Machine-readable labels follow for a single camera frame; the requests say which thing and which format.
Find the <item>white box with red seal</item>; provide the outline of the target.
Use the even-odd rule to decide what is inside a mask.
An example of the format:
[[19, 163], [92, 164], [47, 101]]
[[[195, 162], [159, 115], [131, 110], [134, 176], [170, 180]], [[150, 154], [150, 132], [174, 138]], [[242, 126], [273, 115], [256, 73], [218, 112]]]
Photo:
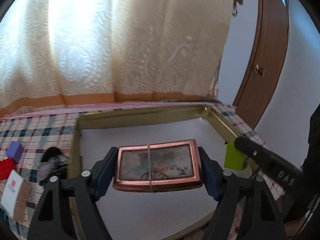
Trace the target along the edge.
[[12, 170], [1, 198], [1, 205], [14, 220], [19, 223], [25, 221], [27, 200], [31, 192], [31, 184]]

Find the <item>gold metal tin tray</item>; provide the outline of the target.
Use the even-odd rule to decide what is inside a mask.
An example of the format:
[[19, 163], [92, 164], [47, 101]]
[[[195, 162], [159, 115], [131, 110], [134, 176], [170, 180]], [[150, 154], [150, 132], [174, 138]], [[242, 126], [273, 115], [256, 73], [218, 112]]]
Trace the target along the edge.
[[89, 170], [110, 148], [120, 148], [121, 181], [146, 191], [107, 187], [97, 206], [111, 238], [179, 239], [203, 226], [217, 203], [204, 187], [161, 192], [160, 183], [173, 186], [196, 174], [190, 141], [223, 165], [226, 144], [241, 135], [261, 141], [233, 108], [219, 103], [86, 113], [76, 122], [70, 172]]

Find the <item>purple cube block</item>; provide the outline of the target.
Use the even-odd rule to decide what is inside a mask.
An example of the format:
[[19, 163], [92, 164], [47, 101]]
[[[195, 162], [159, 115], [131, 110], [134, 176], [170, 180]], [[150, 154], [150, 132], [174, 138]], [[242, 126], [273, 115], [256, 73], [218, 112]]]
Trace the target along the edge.
[[15, 163], [19, 163], [24, 148], [20, 142], [12, 141], [6, 151], [6, 155], [8, 158], [13, 159]]

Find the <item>copper framed picture box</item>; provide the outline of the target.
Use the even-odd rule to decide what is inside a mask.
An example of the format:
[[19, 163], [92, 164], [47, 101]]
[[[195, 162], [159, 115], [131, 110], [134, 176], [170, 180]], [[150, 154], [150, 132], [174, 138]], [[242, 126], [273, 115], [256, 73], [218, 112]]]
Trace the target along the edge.
[[169, 192], [202, 185], [195, 139], [119, 148], [113, 182], [116, 190]]

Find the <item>plaid tablecloth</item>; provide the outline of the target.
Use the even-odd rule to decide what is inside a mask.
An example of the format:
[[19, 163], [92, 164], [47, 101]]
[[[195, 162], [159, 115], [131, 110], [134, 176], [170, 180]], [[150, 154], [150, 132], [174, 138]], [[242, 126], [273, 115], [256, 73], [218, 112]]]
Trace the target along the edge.
[[[31, 184], [30, 196], [25, 210], [25, 221], [19, 223], [1, 210], [1, 217], [9, 231], [18, 239], [26, 239], [29, 224], [43, 188], [37, 183], [37, 166], [49, 147], [58, 147], [65, 155], [71, 155], [76, 121], [84, 109], [61, 109], [41, 111], [29, 115], [16, 115], [1, 119], [1, 154], [5, 154], [12, 141], [20, 142], [24, 148], [17, 172]], [[164, 239], [200, 239], [204, 235], [207, 219], [213, 211], [191, 226]]]

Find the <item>white paper tray liner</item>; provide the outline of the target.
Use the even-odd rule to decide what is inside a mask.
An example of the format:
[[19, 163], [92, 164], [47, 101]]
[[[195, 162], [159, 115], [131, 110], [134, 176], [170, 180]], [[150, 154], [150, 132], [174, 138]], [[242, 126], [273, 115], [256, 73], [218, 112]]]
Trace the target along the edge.
[[[202, 119], [162, 125], [83, 129], [80, 155], [83, 169], [103, 159], [112, 146], [136, 146], [196, 139], [211, 159], [223, 165], [225, 142]], [[217, 202], [205, 187], [162, 193], [123, 192], [109, 187], [97, 207], [113, 239], [164, 239], [212, 212]]]

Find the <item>brown wooden door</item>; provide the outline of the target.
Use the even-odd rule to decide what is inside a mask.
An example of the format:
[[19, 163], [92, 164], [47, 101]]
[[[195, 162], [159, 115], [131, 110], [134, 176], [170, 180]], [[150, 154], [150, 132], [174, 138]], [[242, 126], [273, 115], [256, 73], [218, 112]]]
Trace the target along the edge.
[[[255, 128], [276, 90], [289, 43], [287, 0], [258, 0], [258, 18], [248, 66], [233, 105], [236, 113]], [[254, 73], [254, 66], [265, 75]]]

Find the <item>brass door knob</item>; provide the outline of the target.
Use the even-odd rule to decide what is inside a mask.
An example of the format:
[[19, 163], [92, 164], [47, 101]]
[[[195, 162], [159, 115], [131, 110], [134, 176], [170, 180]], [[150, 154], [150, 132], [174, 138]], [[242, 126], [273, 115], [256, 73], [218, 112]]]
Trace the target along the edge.
[[259, 75], [259, 76], [264, 76], [265, 75], [265, 70], [264, 68], [260, 67], [259, 64], [256, 64], [253, 68], [254, 73]]

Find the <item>black grey fabric pouch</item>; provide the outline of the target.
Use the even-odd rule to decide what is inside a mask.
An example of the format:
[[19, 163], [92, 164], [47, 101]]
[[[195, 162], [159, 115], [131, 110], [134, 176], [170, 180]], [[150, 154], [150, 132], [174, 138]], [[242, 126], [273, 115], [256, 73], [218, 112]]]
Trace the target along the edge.
[[67, 178], [68, 157], [57, 147], [48, 148], [37, 166], [37, 183], [45, 187], [52, 176]]

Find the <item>green toy brick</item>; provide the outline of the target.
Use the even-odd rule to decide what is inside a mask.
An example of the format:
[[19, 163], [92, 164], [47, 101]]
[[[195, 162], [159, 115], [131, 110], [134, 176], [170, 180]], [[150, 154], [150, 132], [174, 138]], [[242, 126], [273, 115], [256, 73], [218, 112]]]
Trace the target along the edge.
[[242, 171], [247, 168], [248, 156], [236, 149], [234, 142], [226, 144], [224, 168]]

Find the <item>cream lace curtain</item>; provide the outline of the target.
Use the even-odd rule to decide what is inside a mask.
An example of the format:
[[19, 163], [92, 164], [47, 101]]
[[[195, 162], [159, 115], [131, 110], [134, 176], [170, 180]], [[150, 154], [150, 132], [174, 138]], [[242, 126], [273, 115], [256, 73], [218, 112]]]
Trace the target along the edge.
[[1, 116], [213, 101], [234, 0], [1, 0]]

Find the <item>red toy brick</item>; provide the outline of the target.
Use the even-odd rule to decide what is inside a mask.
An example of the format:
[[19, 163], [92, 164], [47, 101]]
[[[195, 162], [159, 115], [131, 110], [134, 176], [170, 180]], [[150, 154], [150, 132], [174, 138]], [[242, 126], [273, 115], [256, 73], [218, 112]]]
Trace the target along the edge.
[[12, 158], [3, 159], [0, 161], [0, 180], [7, 180], [12, 170], [17, 166], [17, 163]]

